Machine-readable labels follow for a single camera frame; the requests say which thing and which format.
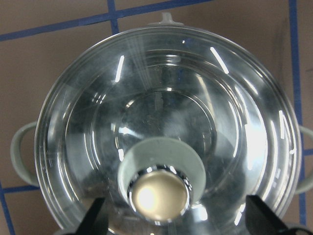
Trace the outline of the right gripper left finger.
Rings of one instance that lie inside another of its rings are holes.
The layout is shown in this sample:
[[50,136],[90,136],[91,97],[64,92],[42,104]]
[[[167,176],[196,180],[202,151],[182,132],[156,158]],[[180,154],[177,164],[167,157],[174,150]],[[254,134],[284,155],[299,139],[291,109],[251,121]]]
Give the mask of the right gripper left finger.
[[108,232],[108,212],[106,199],[96,198],[85,214],[74,235],[106,235]]

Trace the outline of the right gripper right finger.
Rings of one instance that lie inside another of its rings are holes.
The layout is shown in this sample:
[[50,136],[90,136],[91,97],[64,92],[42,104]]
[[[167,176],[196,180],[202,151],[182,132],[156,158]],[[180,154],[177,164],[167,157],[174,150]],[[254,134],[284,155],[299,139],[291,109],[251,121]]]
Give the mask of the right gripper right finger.
[[297,226],[288,227],[258,195],[246,196],[245,224],[250,235],[312,235]]

